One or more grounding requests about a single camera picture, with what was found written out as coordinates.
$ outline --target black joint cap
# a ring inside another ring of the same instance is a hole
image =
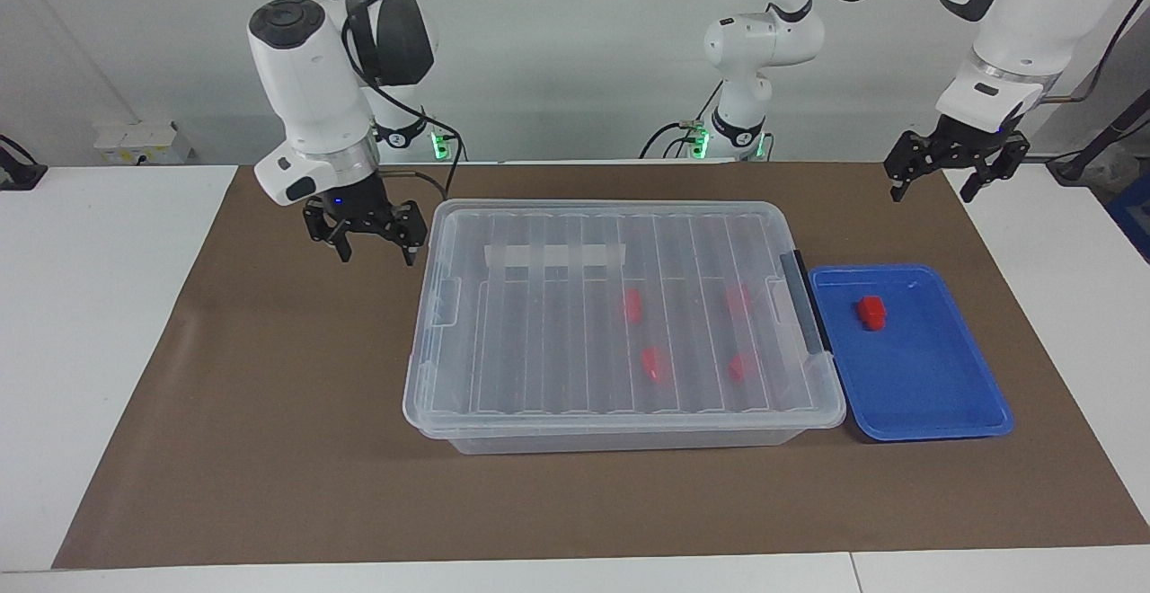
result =
[[[323,25],[323,7],[314,0],[273,0],[255,9],[247,31],[269,47],[293,49]]]

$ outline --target white electrical box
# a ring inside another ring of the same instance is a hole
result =
[[[174,123],[133,123],[100,126],[95,151],[107,163],[145,164],[187,163],[192,146]]]

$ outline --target plastic storage container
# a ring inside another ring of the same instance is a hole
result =
[[[782,213],[448,200],[404,414],[463,454],[781,445],[842,423]]]

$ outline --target container lid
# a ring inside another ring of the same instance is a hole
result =
[[[851,411],[871,438],[979,438],[1014,429],[969,328],[930,267],[820,267],[811,286]]]
[[[404,413],[431,438],[845,416],[772,205],[448,200],[428,246]]]

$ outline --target red object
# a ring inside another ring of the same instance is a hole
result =
[[[730,379],[736,383],[741,383],[743,377],[746,377],[745,367],[746,364],[743,361],[743,355],[736,355],[735,359],[730,361],[730,364],[727,364],[727,372],[729,372]]]
[[[887,326],[887,306],[876,295],[864,295],[858,303],[859,319],[868,331],[880,331]]]
[[[739,283],[737,288],[727,290],[727,310],[731,317],[741,317],[751,310],[751,291]]]
[[[628,323],[643,322],[643,294],[636,288],[623,291],[623,314]]]
[[[660,384],[665,377],[670,375],[670,361],[667,361],[667,354],[660,351],[660,348],[646,348],[643,355],[639,356],[639,361],[642,361],[644,371],[646,371],[646,375],[654,384]]]

